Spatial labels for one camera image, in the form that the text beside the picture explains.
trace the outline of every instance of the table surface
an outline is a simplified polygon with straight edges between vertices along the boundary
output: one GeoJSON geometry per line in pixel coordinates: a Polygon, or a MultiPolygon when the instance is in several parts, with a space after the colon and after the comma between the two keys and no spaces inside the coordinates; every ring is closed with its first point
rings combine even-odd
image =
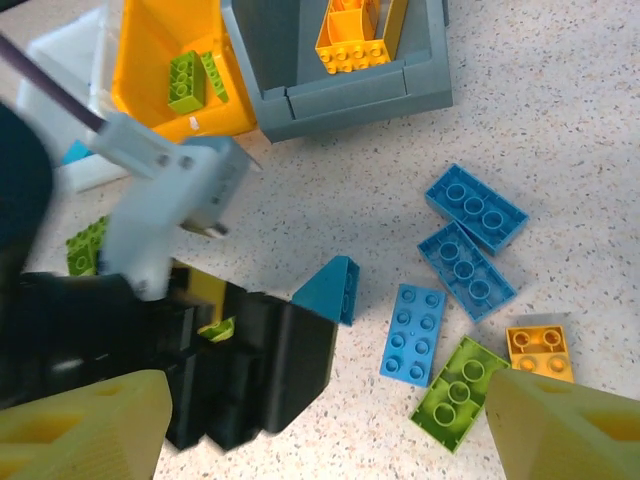
{"type": "MultiPolygon", "coordinates": [[[[31,0],[0,15],[0,29],[25,46],[97,4],[31,0]]],[[[508,358],[505,327],[560,323],[577,383],[640,398],[640,4],[450,7],[453,108],[277,145],[239,138],[263,177],[234,206],[228,239],[181,233],[177,257],[290,298],[350,255],[361,267],[356,321],[339,330],[326,391],[282,434],[224,456],[206,441],[164,449],[156,478],[504,478],[484,416],[452,456],[408,419],[424,389],[378,373],[398,285],[442,288],[416,245],[445,223],[424,192],[453,162],[531,218],[494,259],[518,296],[479,325],[450,298],[435,371],[464,334],[508,358]]],[[[18,77],[1,68],[12,101],[18,77]]],[[[128,185],[61,202],[33,267],[64,272],[64,240],[128,185]]]]}

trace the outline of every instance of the white container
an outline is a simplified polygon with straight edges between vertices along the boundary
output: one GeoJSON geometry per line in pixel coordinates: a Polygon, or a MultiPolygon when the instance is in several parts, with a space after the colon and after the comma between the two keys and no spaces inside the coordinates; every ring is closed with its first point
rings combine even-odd
{"type": "MultiPolygon", "coordinates": [[[[37,38],[27,48],[27,55],[43,70],[100,116],[113,109],[109,92],[119,38],[116,18],[106,6],[97,8],[37,38]]],[[[88,145],[92,132],[27,79],[20,83],[16,106],[38,131],[58,167],[76,140],[88,145]]],[[[78,192],[122,178],[127,172],[92,155],[57,168],[57,174],[63,190],[78,192]]]]}

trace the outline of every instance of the black cable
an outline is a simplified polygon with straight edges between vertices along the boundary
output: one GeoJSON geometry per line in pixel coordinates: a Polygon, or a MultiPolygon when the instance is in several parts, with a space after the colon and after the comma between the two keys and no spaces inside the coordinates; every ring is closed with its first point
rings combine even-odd
{"type": "Polygon", "coordinates": [[[105,123],[102,118],[73,98],[2,33],[0,33],[0,56],[91,130],[97,132],[102,128],[105,123]]]}

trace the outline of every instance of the gray container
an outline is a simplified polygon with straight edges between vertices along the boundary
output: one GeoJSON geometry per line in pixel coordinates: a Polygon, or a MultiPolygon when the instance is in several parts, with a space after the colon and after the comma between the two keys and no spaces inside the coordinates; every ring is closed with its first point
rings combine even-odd
{"type": "Polygon", "coordinates": [[[409,0],[396,60],[336,75],[315,51],[327,2],[221,0],[258,125],[271,142],[453,105],[448,0],[409,0]]]}

